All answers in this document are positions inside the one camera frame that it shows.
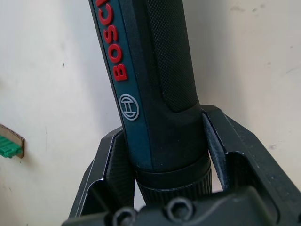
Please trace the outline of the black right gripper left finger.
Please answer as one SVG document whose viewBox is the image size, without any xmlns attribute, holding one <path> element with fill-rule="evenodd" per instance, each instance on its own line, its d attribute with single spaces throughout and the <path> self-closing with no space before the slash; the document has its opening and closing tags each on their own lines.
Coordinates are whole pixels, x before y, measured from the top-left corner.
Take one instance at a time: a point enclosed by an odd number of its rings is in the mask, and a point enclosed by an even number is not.
<svg viewBox="0 0 301 226">
<path fill-rule="evenodd" d="M 69 217 L 116 212 L 133 207 L 135 177 L 129 162 L 123 130 L 101 139 L 95 158 L 86 169 Z"/>
</svg>

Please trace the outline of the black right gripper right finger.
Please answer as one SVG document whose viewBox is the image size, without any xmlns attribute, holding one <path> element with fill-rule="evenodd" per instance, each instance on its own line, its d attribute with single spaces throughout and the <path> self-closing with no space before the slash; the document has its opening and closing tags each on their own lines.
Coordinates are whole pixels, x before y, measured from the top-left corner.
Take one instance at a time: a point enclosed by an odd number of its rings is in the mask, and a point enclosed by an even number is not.
<svg viewBox="0 0 301 226">
<path fill-rule="evenodd" d="M 202 105 L 209 152 L 224 191 L 252 186 L 278 226 L 301 224 L 301 193 L 261 141 L 214 105 Z"/>
</svg>

